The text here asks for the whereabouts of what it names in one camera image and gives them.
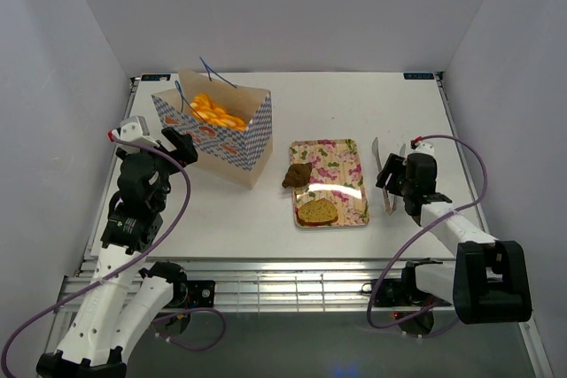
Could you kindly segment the metal serving tongs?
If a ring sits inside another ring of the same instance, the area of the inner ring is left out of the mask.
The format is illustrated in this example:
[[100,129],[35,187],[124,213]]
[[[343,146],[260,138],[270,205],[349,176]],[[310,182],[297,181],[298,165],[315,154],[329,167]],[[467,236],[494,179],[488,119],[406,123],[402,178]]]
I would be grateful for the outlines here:
[[371,144],[371,150],[377,164],[377,187],[379,187],[383,193],[384,210],[389,215],[392,215],[397,210],[400,199],[400,190],[394,187],[396,174],[385,171],[385,166],[380,158],[378,137],[374,138]]

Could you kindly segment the long orange wavy bread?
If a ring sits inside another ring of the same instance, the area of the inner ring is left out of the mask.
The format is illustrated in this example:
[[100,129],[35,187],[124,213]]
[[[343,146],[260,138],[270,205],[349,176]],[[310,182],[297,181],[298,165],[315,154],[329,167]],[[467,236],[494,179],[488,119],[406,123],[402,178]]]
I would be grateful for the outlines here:
[[205,123],[227,127],[238,132],[247,129],[247,123],[238,116],[231,115],[222,105],[213,101],[208,94],[198,93],[189,103],[191,115]]

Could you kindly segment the blue checkered paper bag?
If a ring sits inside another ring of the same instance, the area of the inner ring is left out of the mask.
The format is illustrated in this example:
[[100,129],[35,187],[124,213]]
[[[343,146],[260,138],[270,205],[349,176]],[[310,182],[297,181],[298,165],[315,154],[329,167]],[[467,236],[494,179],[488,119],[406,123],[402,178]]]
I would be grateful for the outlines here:
[[[234,83],[210,66],[205,69],[205,74],[179,70],[173,89],[151,96],[154,108],[162,127],[192,136],[198,168],[251,189],[273,151],[271,92]],[[189,103],[198,93],[244,120],[247,129],[238,132],[196,120]]]

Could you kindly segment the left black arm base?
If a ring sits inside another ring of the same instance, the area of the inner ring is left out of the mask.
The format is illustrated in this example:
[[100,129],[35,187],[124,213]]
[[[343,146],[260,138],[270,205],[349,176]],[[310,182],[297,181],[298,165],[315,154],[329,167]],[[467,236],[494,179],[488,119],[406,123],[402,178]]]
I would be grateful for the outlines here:
[[[181,285],[179,290],[174,291],[173,300],[166,305],[165,313],[160,313],[158,318],[166,316],[171,309],[179,311],[198,307],[214,306],[214,281],[187,281]],[[190,325],[191,316],[186,313],[174,318],[156,323],[154,329],[165,336],[180,336]]]

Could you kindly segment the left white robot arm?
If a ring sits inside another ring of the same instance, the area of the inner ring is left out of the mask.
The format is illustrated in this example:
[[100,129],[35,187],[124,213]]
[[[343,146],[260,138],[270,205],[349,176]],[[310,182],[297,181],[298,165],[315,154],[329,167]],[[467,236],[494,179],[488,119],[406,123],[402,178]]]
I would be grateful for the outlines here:
[[132,350],[160,308],[181,305],[188,296],[182,269],[159,264],[146,272],[136,296],[126,299],[145,257],[162,240],[157,233],[171,191],[170,176],[198,160],[190,135],[173,127],[161,134],[173,150],[126,125],[110,133],[119,144],[121,164],[97,269],[65,337],[53,353],[38,360],[41,377],[125,376]]

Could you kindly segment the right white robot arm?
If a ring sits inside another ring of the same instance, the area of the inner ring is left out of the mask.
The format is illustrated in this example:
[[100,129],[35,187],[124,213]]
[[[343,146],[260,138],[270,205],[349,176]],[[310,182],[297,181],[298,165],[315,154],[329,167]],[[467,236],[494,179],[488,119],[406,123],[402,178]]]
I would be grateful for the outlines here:
[[451,304],[464,324],[526,322],[532,317],[524,250],[515,241],[489,235],[461,215],[436,189],[431,154],[392,153],[377,186],[400,197],[406,213],[454,255],[452,265],[433,259],[409,261],[402,270],[402,300],[419,305],[434,297]]

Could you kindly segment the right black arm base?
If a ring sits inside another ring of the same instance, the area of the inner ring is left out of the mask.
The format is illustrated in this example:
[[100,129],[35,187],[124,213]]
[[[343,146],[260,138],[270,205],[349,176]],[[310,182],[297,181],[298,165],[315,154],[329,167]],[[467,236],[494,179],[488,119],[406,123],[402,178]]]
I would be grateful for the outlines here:
[[[442,301],[431,294],[418,291],[416,296],[409,295],[405,292],[405,287],[401,278],[386,278],[376,291],[376,295],[372,296],[373,290],[377,285],[377,280],[367,282],[361,290],[363,295],[370,295],[367,304],[367,319],[371,317],[372,310],[377,307],[419,307],[420,309],[432,306],[448,306],[448,303]],[[413,312],[393,312],[393,322],[382,324],[380,329],[398,327],[403,335],[417,339],[433,338],[441,336],[455,328],[458,319],[452,319],[443,328],[437,330],[435,327],[435,318],[432,309],[428,309],[419,316],[412,316]],[[377,324],[372,328],[379,329]]]

